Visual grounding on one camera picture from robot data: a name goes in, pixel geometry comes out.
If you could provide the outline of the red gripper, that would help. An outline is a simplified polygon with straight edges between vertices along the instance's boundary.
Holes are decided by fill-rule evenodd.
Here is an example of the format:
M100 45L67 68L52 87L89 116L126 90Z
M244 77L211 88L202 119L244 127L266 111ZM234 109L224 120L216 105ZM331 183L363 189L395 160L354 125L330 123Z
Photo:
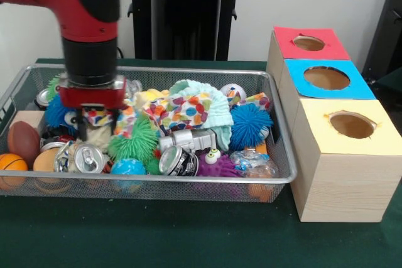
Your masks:
M58 81L58 93L65 107L76 110L78 137L87 140L86 123L82 114L83 107L103 107L111 114L111 135L114 135L120 109L124 107L126 79L117 76L114 81L101 86L78 86L61 76Z

